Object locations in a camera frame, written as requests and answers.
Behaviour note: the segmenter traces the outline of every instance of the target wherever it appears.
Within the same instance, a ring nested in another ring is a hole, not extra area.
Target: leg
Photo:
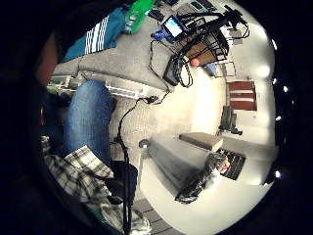
[[[65,124],[65,152],[84,145],[106,165],[111,165],[109,124],[112,96],[100,81],[87,81],[72,97]]]
[[[50,137],[51,154],[59,155],[63,146],[63,132],[58,122],[58,108],[60,99],[57,95],[46,93],[44,97],[44,119],[42,125],[42,135]]]

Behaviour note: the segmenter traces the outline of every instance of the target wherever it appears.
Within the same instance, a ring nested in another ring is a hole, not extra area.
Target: blue jeans
[[[64,133],[57,124],[59,97],[48,94],[45,100],[46,124],[43,131],[51,139],[51,154],[65,157],[73,151],[87,145],[95,156],[110,166],[114,178],[123,180],[124,162],[112,162],[110,155],[109,124],[112,116],[112,96],[100,81],[87,81],[74,93],[67,112]],[[131,199],[133,200],[137,184],[137,168],[130,167]],[[121,188],[113,192],[122,196]]]

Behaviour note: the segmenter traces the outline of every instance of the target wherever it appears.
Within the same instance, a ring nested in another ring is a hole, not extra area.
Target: plastic bag
[[[206,181],[209,179],[210,175],[216,168],[219,169],[222,166],[225,158],[225,155],[219,153],[209,153],[204,168],[187,177],[175,201],[182,204],[190,204],[195,201],[199,193],[205,188]]]
[[[220,175],[220,172],[216,168],[213,171],[213,173],[210,175],[210,177],[207,179],[204,190],[210,190],[210,191],[215,190],[217,186],[219,185],[220,180],[221,180],[221,175]]]

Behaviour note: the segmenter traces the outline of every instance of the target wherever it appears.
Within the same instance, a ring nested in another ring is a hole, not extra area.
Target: black bag
[[[209,179],[215,168],[222,166],[225,158],[225,155],[210,153],[207,157],[204,168],[187,177],[184,186],[177,194],[175,201],[182,204],[190,204],[195,201],[203,187],[205,187],[207,179]]]

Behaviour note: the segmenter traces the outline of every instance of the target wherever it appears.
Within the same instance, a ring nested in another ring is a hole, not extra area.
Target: desk
[[[195,202],[183,205],[174,201],[175,187],[154,161],[147,158],[143,162],[140,188],[156,212],[173,228],[188,235],[211,235],[244,217],[272,185],[248,185],[222,177],[215,191],[204,190]]]
[[[149,68],[150,43],[153,40],[150,35],[158,29],[156,20],[146,18],[137,33],[121,34],[117,39],[116,48],[88,54],[60,64],[56,67],[54,76],[78,76],[83,71],[91,79],[97,77],[105,81],[109,77],[111,80],[118,79],[119,83],[128,80],[165,91],[163,81]],[[170,56],[170,51],[165,47],[156,45],[154,48],[153,66],[159,75],[163,75]]]

